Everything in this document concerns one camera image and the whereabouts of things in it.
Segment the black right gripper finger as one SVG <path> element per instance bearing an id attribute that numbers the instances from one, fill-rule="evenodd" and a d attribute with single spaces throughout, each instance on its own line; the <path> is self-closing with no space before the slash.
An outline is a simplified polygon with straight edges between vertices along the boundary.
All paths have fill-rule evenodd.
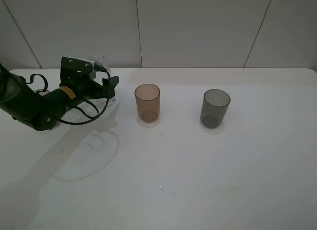
<path id="1" fill-rule="evenodd" d="M 98 84 L 95 94 L 96 99 L 107 98 L 112 99 L 115 97 L 115 88 L 119 84 L 119 77 L 114 76 L 109 78 L 102 78 L 102 84 Z"/>

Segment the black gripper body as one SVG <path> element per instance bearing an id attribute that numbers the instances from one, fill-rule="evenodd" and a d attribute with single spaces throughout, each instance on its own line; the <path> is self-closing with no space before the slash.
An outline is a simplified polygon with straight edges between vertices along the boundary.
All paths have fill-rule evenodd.
<path id="1" fill-rule="evenodd" d="M 84 102 L 85 99 L 92 99 L 98 92 L 99 85 L 86 75 L 75 75 L 70 77 L 68 75 L 61 76 L 61 87 L 67 87 L 70 90 L 71 96 L 75 97 L 71 99 L 70 105 L 77 106 Z"/>

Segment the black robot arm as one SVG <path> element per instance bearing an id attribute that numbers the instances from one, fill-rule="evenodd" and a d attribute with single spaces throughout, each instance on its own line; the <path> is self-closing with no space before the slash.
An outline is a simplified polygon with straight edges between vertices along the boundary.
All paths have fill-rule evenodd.
<path id="1" fill-rule="evenodd" d="M 62 120 L 68 111 L 82 111 L 79 104 L 83 102 L 96 110 L 93 99 L 105 98 L 109 103 L 119 83 L 118 76 L 111 76 L 109 69 L 100 63 L 73 57 L 62 58 L 57 89 L 49 92 L 47 80 L 40 75 L 44 87 L 33 91 L 29 85 L 35 77 L 32 74 L 27 81 L 0 67 L 0 108 L 36 131 L 51 130 L 58 122 L 73 125 Z"/>

